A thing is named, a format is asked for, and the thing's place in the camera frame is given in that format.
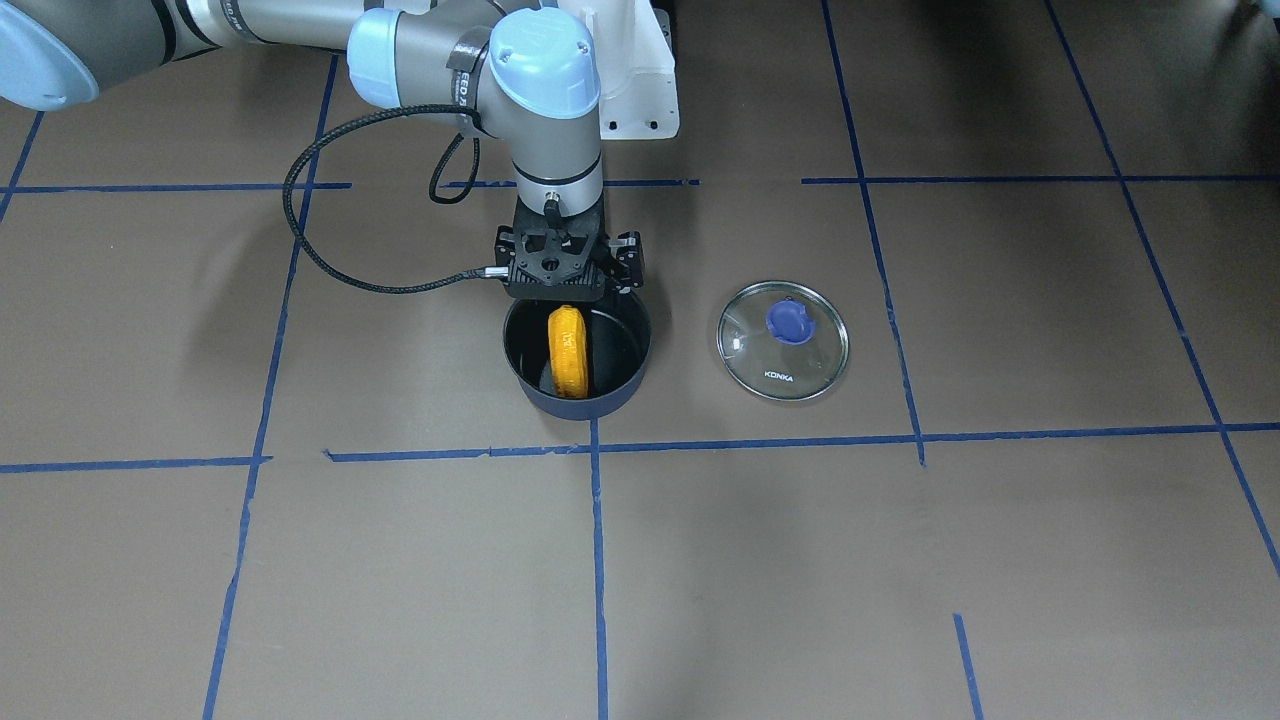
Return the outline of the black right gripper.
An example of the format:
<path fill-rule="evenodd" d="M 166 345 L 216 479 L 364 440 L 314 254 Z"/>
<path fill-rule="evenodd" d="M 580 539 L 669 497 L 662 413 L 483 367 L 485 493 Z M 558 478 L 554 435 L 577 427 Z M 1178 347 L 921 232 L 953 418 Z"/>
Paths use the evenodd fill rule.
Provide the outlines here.
<path fill-rule="evenodd" d="M 575 234 L 550 227 L 500 227 L 495 265 L 509 293 L 627 293 L 644 284 L 641 238 Z"/>

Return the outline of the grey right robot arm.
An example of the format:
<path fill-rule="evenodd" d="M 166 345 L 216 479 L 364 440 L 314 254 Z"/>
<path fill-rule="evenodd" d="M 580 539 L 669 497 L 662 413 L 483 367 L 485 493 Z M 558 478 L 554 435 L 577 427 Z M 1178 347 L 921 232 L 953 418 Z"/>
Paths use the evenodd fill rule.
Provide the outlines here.
<path fill-rule="evenodd" d="M 303 150 L 282 191 L 356 129 L 438 117 L 457 143 L 507 143 L 518 192 L 495 261 L 466 272 L 513 299 L 594 302 L 643 286 L 639 233 L 605 229 L 602 145 L 678 131 L 669 13 L 649 1 L 5 1 L 3 96 L 36 111 L 93 101 L 172 61 L 237 45 L 343 53 L 374 113 Z"/>

